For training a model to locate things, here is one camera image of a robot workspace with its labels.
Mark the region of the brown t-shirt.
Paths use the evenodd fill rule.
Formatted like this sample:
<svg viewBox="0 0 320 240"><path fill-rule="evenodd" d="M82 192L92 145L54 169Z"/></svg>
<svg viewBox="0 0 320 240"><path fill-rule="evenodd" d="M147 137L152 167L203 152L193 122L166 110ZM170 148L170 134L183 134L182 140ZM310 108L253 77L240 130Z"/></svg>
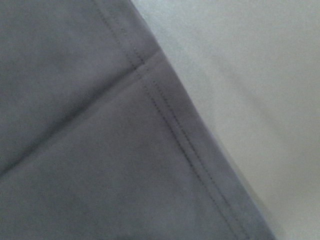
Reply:
<svg viewBox="0 0 320 240"><path fill-rule="evenodd" d="M272 240L129 0L0 3L3 240Z"/></svg>

